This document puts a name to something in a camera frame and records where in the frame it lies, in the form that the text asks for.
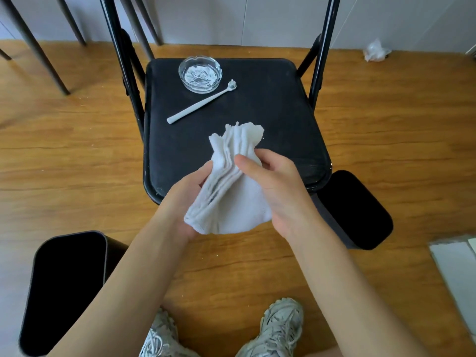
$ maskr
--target white toothbrush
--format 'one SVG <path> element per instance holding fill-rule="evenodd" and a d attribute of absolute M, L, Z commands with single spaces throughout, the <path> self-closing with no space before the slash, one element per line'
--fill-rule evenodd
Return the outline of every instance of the white toothbrush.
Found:
<path fill-rule="evenodd" d="M 233 91 L 236 88 L 237 88 L 237 84 L 236 84 L 235 80 L 231 79 L 230 82 L 228 83 L 228 88 L 226 88 L 223 91 L 220 91 L 219 93 L 216 93 L 215 95 L 211 95 L 211 96 L 207 97 L 206 99 L 203 99 L 202 101 L 199 101 L 199 102 L 193 104 L 192 106 L 189 106 L 188 108 L 182 110 L 180 113 L 176 113 L 175 115 L 167 118 L 167 122 L 169 124 L 175 123 L 177 120 L 182 119 L 184 116 L 186 116 L 186 115 L 194 112 L 195 110 L 203 107 L 204 105 L 208 104 L 209 102 L 216 99 L 220 95 L 225 94 L 227 91 Z"/>

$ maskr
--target glass dish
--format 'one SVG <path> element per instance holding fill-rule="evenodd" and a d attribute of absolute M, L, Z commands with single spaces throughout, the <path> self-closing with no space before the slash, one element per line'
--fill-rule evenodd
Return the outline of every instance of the glass dish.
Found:
<path fill-rule="evenodd" d="M 180 63 L 178 74 L 188 90 L 206 94 L 218 88 L 223 72 L 217 60 L 208 56 L 191 56 Z"/>

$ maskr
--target towel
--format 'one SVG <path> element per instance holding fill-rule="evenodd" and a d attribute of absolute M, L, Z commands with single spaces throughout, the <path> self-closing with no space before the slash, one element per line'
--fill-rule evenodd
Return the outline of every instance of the towel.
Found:
<path fill-rule="evenodd" d="M 271 209 L 257 182 L 243 174 L 234 157 L 241 154 L 261 165 L 255 146 L 263 137 L 261 125 L 226 125 L 223 136 L 209 137 L 213 168 L 184 221 L 200 234 L 246 232 L 271 220 Z"/>

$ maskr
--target shoe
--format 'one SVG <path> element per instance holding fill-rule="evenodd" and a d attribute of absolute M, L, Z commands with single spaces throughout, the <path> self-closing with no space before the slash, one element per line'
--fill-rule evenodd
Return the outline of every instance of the shoe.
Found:
<path fill-rule="evenodd" d="M 139 357 L 200 357 L 179 343 L 179 333 L 174 320 L 162 308 L 147 333 Z"/>
<path fill-rule="evenodd" d="M 261 318 L 258 337 L 245 344 L 236 357 L 293 357 L 303 322 L 304 310 L 298 302 L 277 300 Z"/>

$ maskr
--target wooden floor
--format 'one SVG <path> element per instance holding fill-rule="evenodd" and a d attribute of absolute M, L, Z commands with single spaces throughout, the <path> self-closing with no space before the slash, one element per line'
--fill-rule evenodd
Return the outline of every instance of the wooden floor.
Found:
<path fill-rule="evenodd" d="M 0 60 L 0 356 L 19 355 L 32 258 L 42 242 L 98 229 L 129 243 L 156 208 L 142 186 L 142 143 L 112 46 L 43 46 L 72 95 L 61 95 L 22 42 L 0 42 L 14 58 Z M 153 51 L 295 63 L 306 53 Z M 308 89 L 309 72 L 304 83 Z M 395 223 L 383 245 L 352 256 L 435 356 L 476 356 L 427 247 L 476 232 L 475 95 L 476 63 L 464 56 L 394 52 L 366 63 L 360 51 L 331 50 L 316 108 L 334 170 L 353 172 Z M 184 345 L 221 357 L 254 337 L 264 310 L 281 297 L 305 308 L 296 356 L 335 344 L 291 250 L 266 223 L 191 243 L 165 305 Z"/>

